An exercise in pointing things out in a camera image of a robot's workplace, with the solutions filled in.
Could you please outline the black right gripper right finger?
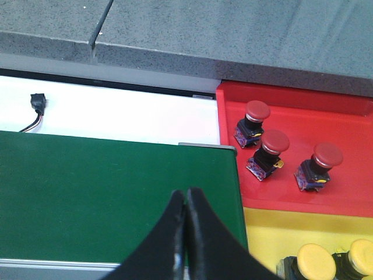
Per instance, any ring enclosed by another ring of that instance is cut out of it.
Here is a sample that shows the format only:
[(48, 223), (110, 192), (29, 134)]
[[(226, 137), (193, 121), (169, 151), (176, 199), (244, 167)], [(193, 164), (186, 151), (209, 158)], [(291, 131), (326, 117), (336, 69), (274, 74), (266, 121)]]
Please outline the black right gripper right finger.
[(231, 234), (202, 189), (190, 188), (187, 200), (186, 239), (191, 279), (279, 279)]

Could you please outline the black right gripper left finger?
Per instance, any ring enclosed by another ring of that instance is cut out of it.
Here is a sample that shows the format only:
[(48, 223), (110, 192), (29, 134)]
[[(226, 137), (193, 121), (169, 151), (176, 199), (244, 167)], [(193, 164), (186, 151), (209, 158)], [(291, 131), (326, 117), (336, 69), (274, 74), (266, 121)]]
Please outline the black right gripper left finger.
[(173, 191), (154, 228), (104, 279), (184, 278), (184, 195)]

